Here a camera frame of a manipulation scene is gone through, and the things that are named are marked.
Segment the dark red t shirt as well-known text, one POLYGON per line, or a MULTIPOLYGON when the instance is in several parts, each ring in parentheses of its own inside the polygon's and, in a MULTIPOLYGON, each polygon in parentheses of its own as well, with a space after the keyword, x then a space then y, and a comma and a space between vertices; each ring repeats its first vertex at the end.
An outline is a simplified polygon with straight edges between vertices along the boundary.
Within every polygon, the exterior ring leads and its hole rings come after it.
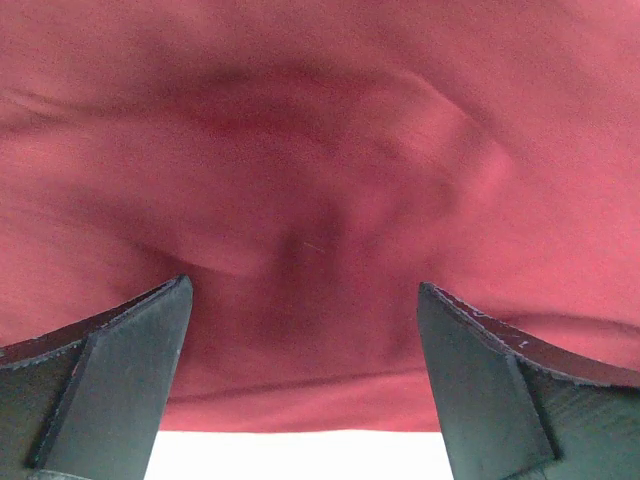
POLYGON ((637 368, 638 3, 3 2, 2 342, 179 274, 167 429, 436 429, 422 282, 637 368))

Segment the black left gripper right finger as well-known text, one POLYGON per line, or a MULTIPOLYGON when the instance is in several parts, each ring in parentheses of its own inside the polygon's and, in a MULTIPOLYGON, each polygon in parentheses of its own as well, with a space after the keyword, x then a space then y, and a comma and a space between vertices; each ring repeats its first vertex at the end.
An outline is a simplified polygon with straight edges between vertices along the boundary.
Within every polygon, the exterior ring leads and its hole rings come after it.
POLYGON ((429 283, 417 321, 454 478, 638 478, 638 372, 556 347, 429 283))

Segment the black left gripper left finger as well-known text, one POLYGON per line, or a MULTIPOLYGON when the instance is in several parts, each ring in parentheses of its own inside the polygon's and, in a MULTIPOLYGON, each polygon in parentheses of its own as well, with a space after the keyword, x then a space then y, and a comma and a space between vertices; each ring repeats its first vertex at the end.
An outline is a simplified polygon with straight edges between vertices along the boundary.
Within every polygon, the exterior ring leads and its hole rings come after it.
POLYGON ((2 478, 144 478, 192 303, 181 275, 2 347, 2 478))

